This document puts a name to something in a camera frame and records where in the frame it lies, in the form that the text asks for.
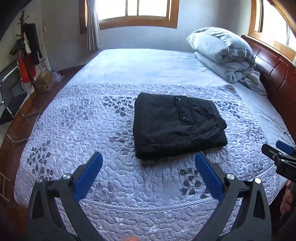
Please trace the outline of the right hand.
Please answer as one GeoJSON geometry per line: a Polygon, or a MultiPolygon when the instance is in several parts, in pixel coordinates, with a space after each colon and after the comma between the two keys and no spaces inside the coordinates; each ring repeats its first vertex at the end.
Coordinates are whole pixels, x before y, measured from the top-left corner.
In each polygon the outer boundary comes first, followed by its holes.
{"type": "Polygon", "coordinates": [[[280,205],[280,213],[284,215],[287,212],[290,212],[292,208],[292,203],[294,200],[294,195],[291,192],[292,182],[289,180],[286,184],[285,194],[283,196],[281,205],[280,205]]]}

